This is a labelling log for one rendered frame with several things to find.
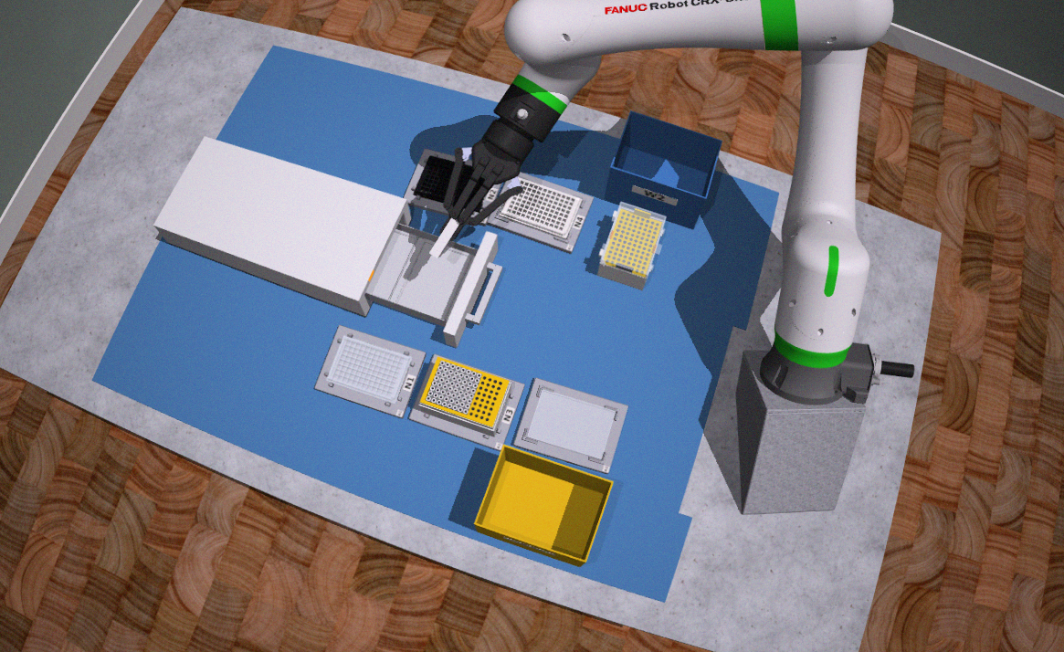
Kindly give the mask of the blue bench mat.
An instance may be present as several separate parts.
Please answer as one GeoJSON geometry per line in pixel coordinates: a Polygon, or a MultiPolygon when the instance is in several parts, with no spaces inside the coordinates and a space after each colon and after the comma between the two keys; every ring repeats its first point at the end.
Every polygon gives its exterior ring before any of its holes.
{"type": "MultiPolygon", "coordinates": [[[[272,45],[216,140],[405,198],[425,148],[455,155],[498,102],[272,45]]],[[[666,602],[692,517],[679,513],[733,325],[746,330],[779,193],[714,170],[694,230],[665,220],[643,290],[597,275],[619,205],[604,200],[619,139],[556,121],[523,158],[593,197],[572,254],[497,227],[496,288],[458,347],[444,325],[373,302],[366,317],[161,238],[92,382],[207,435],[442,530],[666,602]],[[427,353],[405,418],[316,390],[338,325],[427,353]],[[629,405],[614,482],[582,567],[477,532],[498,450],[409,416],[433,355],[629,405]]]]}

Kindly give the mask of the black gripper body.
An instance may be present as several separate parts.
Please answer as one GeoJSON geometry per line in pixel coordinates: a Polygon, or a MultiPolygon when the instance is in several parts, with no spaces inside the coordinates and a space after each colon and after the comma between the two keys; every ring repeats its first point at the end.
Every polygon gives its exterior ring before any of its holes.
{"type": "Polygon", "coordinates": [[[523,158],[528,156],[532,148],[534,148],[534,143],[508,128],[504,122],[494,120],[481,140],[472,146],[472,169],[476,169],[481,156],[488,155],[491,162],[480,177],[487,180],[494,167],[501,164],[504,170],[492,184],[508,182],[520,174],[523,158]]]}

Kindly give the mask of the yellow open bin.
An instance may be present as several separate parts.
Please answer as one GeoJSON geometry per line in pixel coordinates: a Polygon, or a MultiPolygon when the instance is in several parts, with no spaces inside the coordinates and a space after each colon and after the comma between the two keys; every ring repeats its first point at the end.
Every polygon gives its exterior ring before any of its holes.
{"type": "Polygon", "coordinates": [[[499,541],[582,567],[613,483],[504,445],[473,524],[499,541]]]}

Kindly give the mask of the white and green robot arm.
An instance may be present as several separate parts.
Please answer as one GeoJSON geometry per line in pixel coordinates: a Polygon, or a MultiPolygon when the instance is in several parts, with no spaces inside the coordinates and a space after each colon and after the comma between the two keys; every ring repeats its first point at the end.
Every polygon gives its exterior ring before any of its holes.
{"type": "Polygon", "coordinates": [[[760,377],[799,405],[830,405],[843,395],[865,405],[879,374],[913,377],[913,364],[885,362],[853,342],[869,274],[857,237],[861,85],[866,47],[891,21],[893,0],[519,0],[504,36],[523,66],[493,111],[543,143],[599,72],[602,55],[683,47],[801,51],[784,275],[760,377]]]}

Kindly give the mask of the dark blue open bin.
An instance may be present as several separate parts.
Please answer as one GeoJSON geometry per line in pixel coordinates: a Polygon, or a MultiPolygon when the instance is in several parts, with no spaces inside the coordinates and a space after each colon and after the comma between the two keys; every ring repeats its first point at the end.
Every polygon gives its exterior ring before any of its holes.
{"type": "Polygon", "coordinates": [[[609,170],[604,200],[653,211],[666,216],[666,221],[694,230],[721,146],[722,140],[711,135],[630,110],[609,170]]]}

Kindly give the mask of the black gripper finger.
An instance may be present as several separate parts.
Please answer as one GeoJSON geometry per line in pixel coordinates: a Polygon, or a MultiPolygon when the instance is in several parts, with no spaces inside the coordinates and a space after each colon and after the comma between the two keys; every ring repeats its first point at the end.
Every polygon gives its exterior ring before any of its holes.
{"type": "Polygon", "coordinates": [[[494,167],[487,180],[485,180],[479,190],[473,195],[469,205],[464,208],[462,215],[459,215],[458,221],[455,221],[452,228],[448,230],[444,241],[440,243],[437,251],[434,252],[434,258],[440,258],[440,255],[444,254],[447,245],[449,245],[450,241],[458,240],[459,230],[461,230],[464,225],[475,227],[479,224],[479,222],[483,221],[485,217],[488,217],[494,210],[497,210],[500,205],[504,204],[509,198],[523,193],[523,187],[521,186],[517,175],[511,180],[511,183],[508,184],[508,191],[499,195],[499,197],[494,199],[487,207],[481,210],[478,215],[471,217],[471,215],[473,215],[473,211],[477,210],[477,206],[481,203],[481,200],[483,200],[484,197],[487,197],[487,193],[489,193],[491,187],[494,185],[492,183],[494,183],[494,180],[497,180],[497,177],[502,172],[502,170],[504,170],[504,167],[502,167],[501,164],[497,164],[496,167],[494,167]]]}
{"type": "Polygon", "coordinates": [[[459,178],[461,178],[463,173],[464,161],[469,160],[469,156],[472,154],[471,150],[472,148],[459,148],[459,147],[455,150],[455,165],[453,168],[452,178],[450,178],[450,181],[448,183],[447,193],[444,200],[444,208],[447,210],[448,217],[444,227],[440,227],[439,240],[432,247],[431,251],[429,251],[429,254],[433,256],[434,252],[436,252],[437,248],[440,246],[440,243],[444,241],[444,238],[448,233],[448,230],[450,230],[450,228],[452,228],[454,222],[458,221],[459,215],[461,215],[462,211],[464,210],[464,206],[466,206],[468,200],[471,198],[471,195],[473,194],[473,190],[477,187],[477,183],[479,183],[479,181],[481,180],[480,177],[481,173],[483,173],[483,170],[487,168],[487,164],[491,162],[488,155],[481,156],[479,164],[477,164],[477,167],[473,170],[473,174],[470,177],[469,183],[466,185],[466,187],[464,187],[464,191],[459,196],[458,204],[453,205],[455,197],[458,197],[459,178]]]}

